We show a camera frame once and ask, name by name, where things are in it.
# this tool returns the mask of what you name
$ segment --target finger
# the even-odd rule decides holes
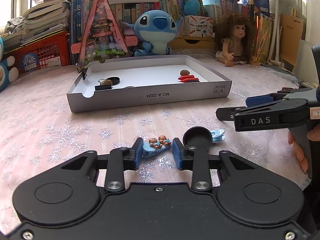
[[[293,137],[292,133],[290,131],[288,131],[288,144],[292,145],[293,142],[294,142],[294,137]]]
[[[297,144],[296,141],[293,142],[293,152],[296,155],[299,162],[302,162],[304,159],[304,152],[302,148]]]
[[[320,141],[320,124],[307,133],[307,137],[310,141]]]
[[[309,169],[309,163],[306,157],[299,163],[303,173],[306,173]]]

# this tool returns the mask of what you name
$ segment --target wooden drawer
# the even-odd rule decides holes
[[[169,43],[171,49],[215,49],[214,39],[179,36]]]

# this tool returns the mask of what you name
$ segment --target bear figurine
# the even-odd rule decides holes
[[[166,136],[164,136],[164,135],[160,135],[160,136],[159,136],[159,142],[160,142],[162,145],[164,145],[165,147],[167,147],[167,146],[170,146],[170,145],[171,145],[170,140],[169,140],[169,139],[167,139],[167,137],[166,137]]]

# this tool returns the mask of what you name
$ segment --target printed symbol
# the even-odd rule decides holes
[[[223,93],[226,86],[220,86],[219,93]]]
[[[214,93],[219,93],[219,88],[220,88],[220,86],[215,86],[213,92]]]

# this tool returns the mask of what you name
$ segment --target blue hair clip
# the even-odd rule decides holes
[[[224,130],[224,129],[210,131],[210,133],[212,134],[212,143],[224,141],[226,139],[224,136],[225,132],[226,132],[226,130]]]

